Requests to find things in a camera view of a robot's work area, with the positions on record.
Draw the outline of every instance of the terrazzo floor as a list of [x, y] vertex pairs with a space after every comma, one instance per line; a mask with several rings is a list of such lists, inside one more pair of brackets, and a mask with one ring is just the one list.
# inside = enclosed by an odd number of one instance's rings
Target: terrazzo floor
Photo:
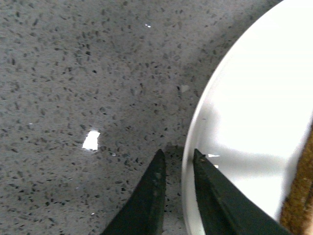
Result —
[[186, 235], [180, 168], [197, 101], [278, 2], [1, 0], [0, 234], [100, 234], [161, 148], [163, 235]]

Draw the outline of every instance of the speckled gray floor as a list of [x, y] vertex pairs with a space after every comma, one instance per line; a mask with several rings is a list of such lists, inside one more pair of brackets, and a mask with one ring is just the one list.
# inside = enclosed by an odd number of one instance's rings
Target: speckled gray floor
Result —
[[[164, 235], [212, 72], [280, 0], [1, 0], [0, 234], [96, 235], [162, 148]], [[98, 150], [82, 148], [89, 131]]]

